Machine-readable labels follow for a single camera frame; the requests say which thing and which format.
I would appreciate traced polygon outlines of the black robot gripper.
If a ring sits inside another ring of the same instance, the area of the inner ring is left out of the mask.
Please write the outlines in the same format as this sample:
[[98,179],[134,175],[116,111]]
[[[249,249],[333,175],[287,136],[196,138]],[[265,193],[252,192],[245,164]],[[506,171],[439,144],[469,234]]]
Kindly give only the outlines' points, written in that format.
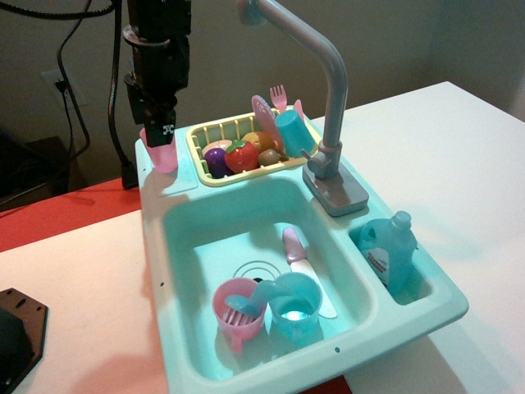
[[134,121],[144,124],[148,147],[168,145],[176,128],[176,94],[189,81],[188,37],[146,39],[130,25],[123,37],[133,53],[133,71],[125,83]]

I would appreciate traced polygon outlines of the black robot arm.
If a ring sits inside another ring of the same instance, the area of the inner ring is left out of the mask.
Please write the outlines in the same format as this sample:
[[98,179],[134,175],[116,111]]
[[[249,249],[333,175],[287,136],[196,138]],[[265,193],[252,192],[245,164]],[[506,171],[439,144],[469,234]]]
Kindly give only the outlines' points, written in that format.
[[190,1],[129,1],[123,38],[132,49],[125,76],[132,116],[146,145],[169,145],[176,128],[176,94],[189,82]]

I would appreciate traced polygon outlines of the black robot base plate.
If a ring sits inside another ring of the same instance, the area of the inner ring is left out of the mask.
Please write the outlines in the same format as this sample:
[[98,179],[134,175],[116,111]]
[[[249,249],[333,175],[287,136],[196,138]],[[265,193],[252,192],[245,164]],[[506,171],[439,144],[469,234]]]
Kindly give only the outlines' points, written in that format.
[[48,307],[8,288],[1,291],[1,392],[12,393],[42,359]]

